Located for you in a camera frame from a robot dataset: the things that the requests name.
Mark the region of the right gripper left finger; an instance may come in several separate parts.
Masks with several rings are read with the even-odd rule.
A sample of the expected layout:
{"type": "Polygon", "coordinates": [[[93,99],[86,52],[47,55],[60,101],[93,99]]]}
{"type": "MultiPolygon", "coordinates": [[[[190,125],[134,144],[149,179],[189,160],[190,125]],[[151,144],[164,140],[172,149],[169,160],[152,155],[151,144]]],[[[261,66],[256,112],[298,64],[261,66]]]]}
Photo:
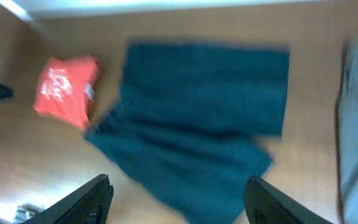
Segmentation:
{"type": "Polygon", "coordinates": [[[114,187],[107,174],[99,174],[51,207],[37,211],[20,207],[20,222],[26,224],[105,224],[114,187]]]}

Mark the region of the navy blue shorts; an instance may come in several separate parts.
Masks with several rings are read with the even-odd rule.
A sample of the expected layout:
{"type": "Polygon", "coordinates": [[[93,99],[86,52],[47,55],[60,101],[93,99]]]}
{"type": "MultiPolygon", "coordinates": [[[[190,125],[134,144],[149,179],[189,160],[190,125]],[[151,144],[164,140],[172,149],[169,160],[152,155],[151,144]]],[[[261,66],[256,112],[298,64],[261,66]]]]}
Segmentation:
{"type": "Polygon", "coordinates": [[[84,138],[190,223],[232,223],[247,180],[282,134],[290,51],[206,42],[134,42],[120,101],[84,138]]]}

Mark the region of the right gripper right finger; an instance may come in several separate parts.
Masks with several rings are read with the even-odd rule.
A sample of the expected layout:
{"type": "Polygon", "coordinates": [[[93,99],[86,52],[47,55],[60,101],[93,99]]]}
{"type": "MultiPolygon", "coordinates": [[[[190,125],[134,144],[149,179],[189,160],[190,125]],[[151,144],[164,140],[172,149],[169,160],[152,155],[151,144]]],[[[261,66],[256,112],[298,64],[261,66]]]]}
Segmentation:
{"type": "Polygon", "coordinates": [[[331,224],[258,176],[247,181],[244,204],[251,224],[331,224]]]}

